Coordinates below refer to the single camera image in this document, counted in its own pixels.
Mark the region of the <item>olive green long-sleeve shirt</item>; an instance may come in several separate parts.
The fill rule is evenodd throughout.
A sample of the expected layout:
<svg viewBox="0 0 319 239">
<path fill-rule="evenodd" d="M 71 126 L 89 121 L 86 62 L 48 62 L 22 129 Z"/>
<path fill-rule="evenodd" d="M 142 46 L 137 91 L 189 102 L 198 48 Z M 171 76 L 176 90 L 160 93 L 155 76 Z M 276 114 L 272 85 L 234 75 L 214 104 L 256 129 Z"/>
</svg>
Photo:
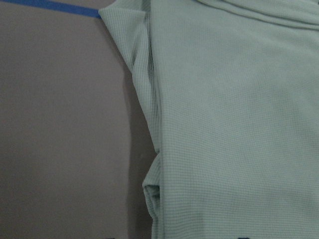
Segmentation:
<svg viewBox="0 0 319 239">
<path fill-rule="evenodd" d="M 318 1 L 117 0 L 99 15 L 157 154 L 152 238 L 318 238 Z"/>
</svg>

